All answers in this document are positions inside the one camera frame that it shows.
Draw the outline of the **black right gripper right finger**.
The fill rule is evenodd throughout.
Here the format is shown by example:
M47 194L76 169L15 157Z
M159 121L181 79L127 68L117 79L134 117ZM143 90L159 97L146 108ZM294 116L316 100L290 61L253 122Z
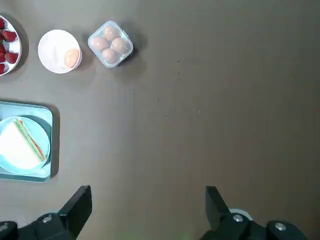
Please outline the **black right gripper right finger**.
M205 213L210 229L202 240L306 240L294 224L283 220L256 223L242 213L232 213L215 186L205 188Z

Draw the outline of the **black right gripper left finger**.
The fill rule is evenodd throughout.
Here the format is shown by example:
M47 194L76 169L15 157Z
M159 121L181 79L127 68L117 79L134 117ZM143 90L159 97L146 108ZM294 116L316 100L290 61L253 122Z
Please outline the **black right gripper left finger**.
M15 221L0 223L2 240L75 240L92 213L92 190L82 185L56 213L40 216L18 227Z

